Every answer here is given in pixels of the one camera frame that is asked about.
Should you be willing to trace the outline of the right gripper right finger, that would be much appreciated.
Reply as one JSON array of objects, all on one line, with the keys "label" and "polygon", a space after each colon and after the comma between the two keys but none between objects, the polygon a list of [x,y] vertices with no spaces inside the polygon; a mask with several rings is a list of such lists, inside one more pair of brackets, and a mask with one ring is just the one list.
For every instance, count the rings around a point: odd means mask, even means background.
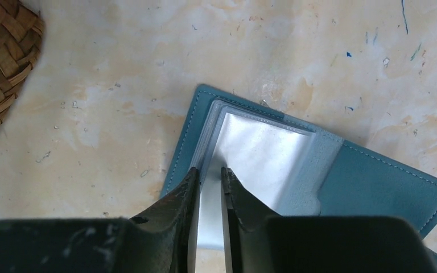
[{"label": "right gripper right finger", "polygon": [[227,272],[437,272],[417,232],[385,216],[281,216],[221,169]]}]

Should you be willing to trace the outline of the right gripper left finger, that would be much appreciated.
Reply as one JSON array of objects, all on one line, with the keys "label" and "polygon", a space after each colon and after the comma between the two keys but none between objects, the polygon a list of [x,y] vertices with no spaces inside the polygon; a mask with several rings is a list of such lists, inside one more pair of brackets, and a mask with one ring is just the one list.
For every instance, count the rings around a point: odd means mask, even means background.
[{"label": "right gripper left finger", "polygon": [[194,272],[199,180],[132,218],[0,220],[0,272]]}]

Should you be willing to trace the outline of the woven brown divided basket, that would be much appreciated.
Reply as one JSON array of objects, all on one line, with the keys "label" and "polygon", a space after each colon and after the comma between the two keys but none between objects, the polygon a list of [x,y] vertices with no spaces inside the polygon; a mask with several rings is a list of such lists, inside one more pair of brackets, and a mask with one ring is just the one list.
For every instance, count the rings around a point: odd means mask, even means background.
[{"label": "woven brown divided basket", "polygon": [[43,34],[38,14],[21,1],[0,0],[0,126],[36,67]]}]

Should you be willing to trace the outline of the teal leather card holder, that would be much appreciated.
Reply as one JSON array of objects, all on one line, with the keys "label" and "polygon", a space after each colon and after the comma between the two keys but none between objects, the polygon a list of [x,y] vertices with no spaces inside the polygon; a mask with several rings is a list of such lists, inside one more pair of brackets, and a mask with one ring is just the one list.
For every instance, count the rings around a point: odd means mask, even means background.
[{"label": "teal leather card holder", "polygon": [[[161,196],[205,154],[222,110],[241,110],[315,134],[286,185],[281,216],[385,216],[405,220],[422,240],[437,225],[437,178],[349,142],[312,123],[208,85],[197,87]],[[427,248],[437,266],[437,253]]]}]

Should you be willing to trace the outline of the silver credit card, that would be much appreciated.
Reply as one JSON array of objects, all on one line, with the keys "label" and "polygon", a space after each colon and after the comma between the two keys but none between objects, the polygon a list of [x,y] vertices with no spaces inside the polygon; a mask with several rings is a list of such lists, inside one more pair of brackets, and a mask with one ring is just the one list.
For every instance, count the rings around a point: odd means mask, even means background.
[{"label": "silver credit card", "polygon": [[221,169],[231,168],[242,185],[276,209],[299,172],[315,134],[241,110],[222,110],[200,169],[197,246],[223,250]]}]

